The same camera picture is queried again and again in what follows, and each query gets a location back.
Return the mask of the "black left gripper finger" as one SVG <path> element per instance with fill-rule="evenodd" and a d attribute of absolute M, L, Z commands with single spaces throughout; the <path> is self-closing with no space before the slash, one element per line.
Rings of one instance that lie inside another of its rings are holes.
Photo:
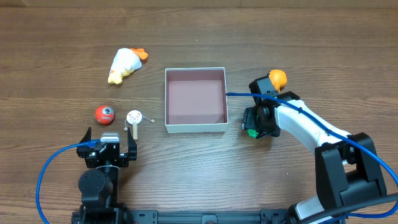
<path fill-rule="evenodd" d="M 131 134 L 130 128 L 127 128 L 127 148 L 129 154 L 137 154 L 137 144 Z"/>
<path fill-rule="evenodd" d="M 89 127 L 86 131 L 86 134 L 81 139 L 80 143 L 83 143 L 83 146 L 80 146 L 81 150 L 88 149 L 88 142 L 91 140 L 91 127 Z"/>

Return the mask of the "green round disc toy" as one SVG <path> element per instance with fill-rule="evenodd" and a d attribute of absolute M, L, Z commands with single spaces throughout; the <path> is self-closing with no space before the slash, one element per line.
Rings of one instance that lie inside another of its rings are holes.
<path fill-rule="evenodd" d="M 257 135 L 259 134 L 255 129 L 248 129 L 247 132 L 248 135 L 252 138 L 257 138 Z"/>

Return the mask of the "white wooden rattle drum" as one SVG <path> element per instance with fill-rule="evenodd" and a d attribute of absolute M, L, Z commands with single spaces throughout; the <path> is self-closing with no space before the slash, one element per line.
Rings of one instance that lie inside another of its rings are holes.
<path fill-rule="evenodd" d="M 124 131 L 127 132 L 129 129 L 128 124 L 132 126 L 132 137 L 134 140 L 138 140 L 138 125 L 142 123 L 142 120 L 146 119 L 151 123 L 155 123 L 154 119 L 149 119 L 145 117 L 140 111 L 132 110 L 126 115 L 124 122 Z"/>

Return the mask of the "red round robot toy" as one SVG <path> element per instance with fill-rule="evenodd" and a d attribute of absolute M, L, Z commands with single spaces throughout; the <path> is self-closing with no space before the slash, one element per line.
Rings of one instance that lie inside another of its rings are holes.
<path fill-rule="evenodd" d="M 99 106 L 95 109 L 95 120 L 100 125 L 110 125 L 114 121 L 114 110 L 110 106 Z"/>

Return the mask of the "orange dinosaur toy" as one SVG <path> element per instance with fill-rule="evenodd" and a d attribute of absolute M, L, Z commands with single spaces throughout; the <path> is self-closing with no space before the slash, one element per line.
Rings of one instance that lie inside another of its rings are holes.
<path fill-rule="evenodd" d="M 281 91 L 287 84 L 287 75 L 283 70 L 271 70 L 269 79 L 276 91 Z"/>

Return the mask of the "white box with pink interior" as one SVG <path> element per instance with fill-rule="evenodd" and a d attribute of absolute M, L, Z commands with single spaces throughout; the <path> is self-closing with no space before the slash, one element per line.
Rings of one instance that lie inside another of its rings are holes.
<path fill-rule="evenodd" d="M 165 69 L 165 127 L 169 134 L 223 133 L 228 123 L 225 68 Z"/>

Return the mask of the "white chicken toy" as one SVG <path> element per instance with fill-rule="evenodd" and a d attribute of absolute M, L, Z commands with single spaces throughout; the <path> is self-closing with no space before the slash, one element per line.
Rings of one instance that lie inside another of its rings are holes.
<path fill-rule="evenodd" d="M 148 56 L 148 53 L 144 49 L 119 49 L 116 52 L 109 71 L 108 83 L 116 85 L 121 84 L 124 77 L 142 67 L 143 61 L 145 61 Z"/>

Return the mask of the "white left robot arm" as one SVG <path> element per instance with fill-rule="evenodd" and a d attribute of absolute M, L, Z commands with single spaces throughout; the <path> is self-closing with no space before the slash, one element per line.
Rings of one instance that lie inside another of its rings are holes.
<path fill-rule="evenodd" d="M 85 160 L 88 170 L 78 181 L 81 205 L 72 214 L 72 224 L 134 224 L 130 209 L 119 202 L 119 172 L 137 159 L 137 144 L 129 128 L 127 152 L 120 151 L 120 135 L 104 133 L 99 140 L 91 138 L 91 128 L 76 148 L 78 157 Z"/>

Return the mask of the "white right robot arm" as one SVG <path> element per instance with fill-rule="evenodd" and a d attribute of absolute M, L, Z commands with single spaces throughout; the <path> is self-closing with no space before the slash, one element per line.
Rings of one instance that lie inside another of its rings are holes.
<path fill-rule="evenodd" d="M 357 210 L 387 200 L 381 171 L 386 163 L 367 134 L 334 127 L 296 96 L 255 99 L 255 106 L 244 111 L 244 130 L 258 139 L 287 131 L 315 156 L 317 194 L 291 206 L 285 223 L 342 223 Z"/>

